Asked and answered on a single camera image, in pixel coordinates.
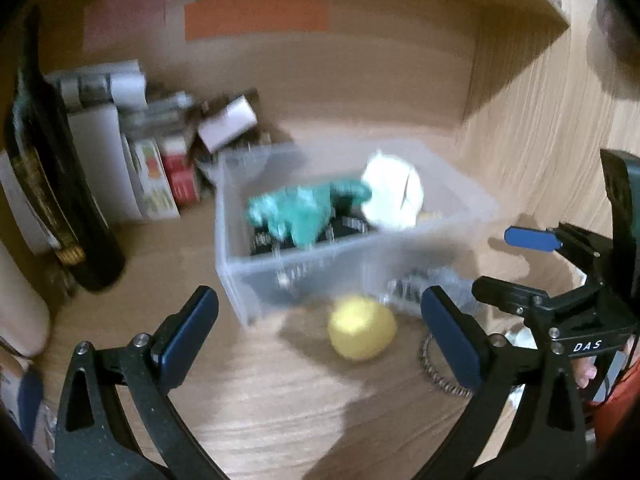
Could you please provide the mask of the person's right hand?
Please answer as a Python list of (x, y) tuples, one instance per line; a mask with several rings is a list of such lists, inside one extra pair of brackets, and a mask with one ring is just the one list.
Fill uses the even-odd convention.
[[(631, 344), (627, 344), (624, 350), (625, 356), (631, 357), (631, 364), (639, 359), (639, 350), (631, 350)], [(578, 388), (585, 389), (597, 376), (597, 367), (593, 358), (581, 358), (572, 361), (574, 381)]]

